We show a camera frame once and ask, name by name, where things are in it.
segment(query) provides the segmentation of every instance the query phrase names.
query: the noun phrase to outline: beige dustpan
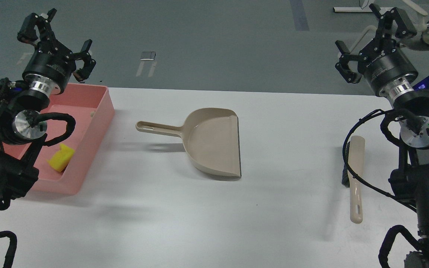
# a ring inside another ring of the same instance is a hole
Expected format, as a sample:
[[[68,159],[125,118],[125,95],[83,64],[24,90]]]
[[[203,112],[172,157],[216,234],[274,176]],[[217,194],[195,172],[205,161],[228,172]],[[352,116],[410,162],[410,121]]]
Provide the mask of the beige dustpan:
[[[139,121],[138,131],[180,137],[193,165],[206,173],[241,176],[238,117],[221,108],[203,108],[186,117],[181,127]]]

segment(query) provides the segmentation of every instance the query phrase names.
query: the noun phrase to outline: yellow sponge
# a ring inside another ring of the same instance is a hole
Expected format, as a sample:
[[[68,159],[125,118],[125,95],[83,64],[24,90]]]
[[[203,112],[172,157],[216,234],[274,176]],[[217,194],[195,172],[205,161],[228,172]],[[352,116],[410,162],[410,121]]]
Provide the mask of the yellow sponge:
[[[48,160],[49,166],[53,169],[62,172],[69,164],[70,159],[74,155],[75,150],[67,145],[60,143],[60,150],[56,151],[54,156]]]

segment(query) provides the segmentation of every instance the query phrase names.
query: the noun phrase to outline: white table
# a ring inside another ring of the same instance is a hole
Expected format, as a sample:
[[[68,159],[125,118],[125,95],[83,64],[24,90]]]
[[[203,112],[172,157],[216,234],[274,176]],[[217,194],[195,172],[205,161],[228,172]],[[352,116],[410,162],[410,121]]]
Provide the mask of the white table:
[[[80,193],[29,194],[0,211],[0,231],[18,236],[14,267],[285,268],[379,267],[387,230],[416,234],[416,215],[363,191],[364,222],[349,220],[341,146],[374,96],[111,88],[116,110]],[[181,139],[141,133],[139,120],[181,125],[202,107],[239,116],[243,176],[196,170]],[[380,119],[366,139],[364,178],[391,192],[395,146]],[[0,239],[0,267],[7,239]],[[392,267],[413,248],[398,237]]]

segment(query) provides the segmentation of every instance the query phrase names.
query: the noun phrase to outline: dustpan handle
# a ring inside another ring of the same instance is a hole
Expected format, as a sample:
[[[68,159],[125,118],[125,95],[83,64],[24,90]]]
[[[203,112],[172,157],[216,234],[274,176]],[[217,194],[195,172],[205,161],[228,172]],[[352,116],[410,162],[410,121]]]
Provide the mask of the dustpan handle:
[[[352,136],[350,139],[349,165],[359,176],[363,175],[365,159],[365,139],[361,136]],[[350,181],[350,220],[353,223],[363,221],[362,193],[360,182],[349,172]]]
[[[181,127],[174,127],[172,125],[138,121],[136,124],[136,129],[141,132],[181,137]]]

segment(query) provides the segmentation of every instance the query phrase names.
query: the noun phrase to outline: pink plastic tray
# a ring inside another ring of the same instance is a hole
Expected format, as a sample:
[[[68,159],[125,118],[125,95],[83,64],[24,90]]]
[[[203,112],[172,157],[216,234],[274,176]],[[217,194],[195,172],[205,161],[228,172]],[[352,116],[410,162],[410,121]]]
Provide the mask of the pink plastic tray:
[[[39,180],[31,190],[55,192],[61,194],[76,194],[85,180],[87,171],[92,164],[99,145],[104,138],[109,124],[114,117],[114,106],[106,86],[69,83],[61,95],[51,95],[51,102],[44,112],[63,112],[72,115],[76,120],[73,134],[63,141],[75,149],[65,171],[52,169],[47,160],[51,159],[59,145],[44,146],[34,166],[39,169]],[[65,132],[65,122],[49,120],[48,137],[50,140]],[[29,145],[5,145],[5,152],[16,158],[21,158]]]

